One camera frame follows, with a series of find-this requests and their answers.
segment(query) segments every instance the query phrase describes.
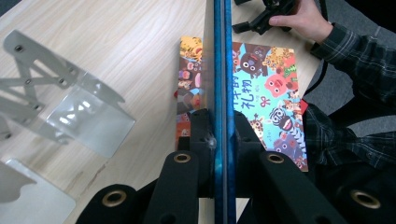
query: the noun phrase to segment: sleeve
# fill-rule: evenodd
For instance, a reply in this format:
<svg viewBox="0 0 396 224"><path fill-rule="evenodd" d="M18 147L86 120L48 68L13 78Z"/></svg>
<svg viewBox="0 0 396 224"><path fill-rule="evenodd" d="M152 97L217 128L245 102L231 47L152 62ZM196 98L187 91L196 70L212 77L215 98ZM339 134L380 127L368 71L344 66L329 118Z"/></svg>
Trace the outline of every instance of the sleeve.
<svg viewBox="0 0 396 224"><path fill-rule="evenodd" d="M370 36L334 24L332 32L311 53L347 73L355 90L396 109L396 50Z"/></svg>

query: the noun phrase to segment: gray floor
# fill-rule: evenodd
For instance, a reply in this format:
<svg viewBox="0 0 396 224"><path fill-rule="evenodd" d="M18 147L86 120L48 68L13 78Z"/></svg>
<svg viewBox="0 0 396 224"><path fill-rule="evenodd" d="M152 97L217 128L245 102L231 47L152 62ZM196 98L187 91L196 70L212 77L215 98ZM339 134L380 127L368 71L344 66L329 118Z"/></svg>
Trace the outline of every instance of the gray floor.
<svg viewBox="0 0 396 224"><path fill-rule="evenodd" d="M20 1L0 0L0 16ZM396 35L393 32L377 26L344 0L328 0L327 7L329 21L338 22L361 35L376 36L380 43L396 49ZM320 70L321 68L318 69L315 78L318 78ZM331 114L351 98L349 77L335 70L332 65L329 65L326 77L321 84L305 96L307 102L317 105L326 114ZM396 131L396 116L366 120L352 125L350 128L355 131L357 136Z"/></svg>

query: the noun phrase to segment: human hand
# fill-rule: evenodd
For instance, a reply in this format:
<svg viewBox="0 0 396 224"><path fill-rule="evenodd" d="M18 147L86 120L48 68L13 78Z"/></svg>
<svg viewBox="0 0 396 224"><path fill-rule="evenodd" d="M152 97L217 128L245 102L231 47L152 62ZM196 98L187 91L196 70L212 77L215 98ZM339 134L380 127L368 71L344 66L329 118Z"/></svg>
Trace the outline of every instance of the human hand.
<svg viewBox="0 0 396 224"><path fill-rule="evenodd" d="M321 44L332 31L329 24L318 11L314 0L297 0L289 16L274 16L269 20L272 26L287 26L300 35Z"/></svg>

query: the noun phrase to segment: brass grommet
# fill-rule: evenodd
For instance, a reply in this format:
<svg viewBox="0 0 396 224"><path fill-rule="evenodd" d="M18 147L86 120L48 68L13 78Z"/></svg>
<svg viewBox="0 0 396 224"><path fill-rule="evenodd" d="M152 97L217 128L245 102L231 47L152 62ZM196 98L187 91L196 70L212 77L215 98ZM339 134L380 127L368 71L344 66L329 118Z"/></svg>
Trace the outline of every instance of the brass grommet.
<svg viewBox="0 0 396 224"><path fill-rule="evenodd" d="M285 161L285 159L283 159L281 156L278 156L276 154L268 154L267 160L273 163L282 163L283 161Z"/></svg>
<svg viewBox="0 0 396 224"><path fill-rule="evenodd" d="M350 196L356 203L364 207L377 209L381 206L381 202L376 197L361 190L354 189L350 191Z"/></svg>
<svg viewBox="0 0 396 224"><path fill-rule="evenodd" d="M174 157L175 162L188 162L191 160L191 156L188 154L180 153Z"/></svg>
<svg viewBox="0 0 396 224"><path fill-rule="evenodd" d="M105 195L102 199L102 204L106 207L115 207L123 203L126 199L126 193L123 190L117 189L112 190Z"/></svg>

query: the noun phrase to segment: light wood surface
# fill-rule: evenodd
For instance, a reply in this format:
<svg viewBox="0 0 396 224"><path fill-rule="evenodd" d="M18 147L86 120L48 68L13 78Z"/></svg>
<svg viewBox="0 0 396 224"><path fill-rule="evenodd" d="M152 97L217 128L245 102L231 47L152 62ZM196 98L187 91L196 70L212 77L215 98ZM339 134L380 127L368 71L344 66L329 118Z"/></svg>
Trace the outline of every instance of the light wood surface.
<svg viewBox="0 0 396 224"><path fill-rule="evenodd" d="M136 119L116 154L104 158L77 141L61 146L9 122L13 136L0 142L0 159L15 158L76 200L65 223L75 223L93 195L112 184L140 189L158 177L175 149L176 73L182 35L204 36L205 1L23 0L0 18L0 41L14 29L104 81ZM257 16L262 1L233 3L233 23ZM318 60L311 43L271 29L233 35L235 41L293 48L300 93ZM13 58L0 49L0 77L15 77ZM246 200L238 200L238 214ZM201 200L200 223L213 223L213 201Z"/></svg>

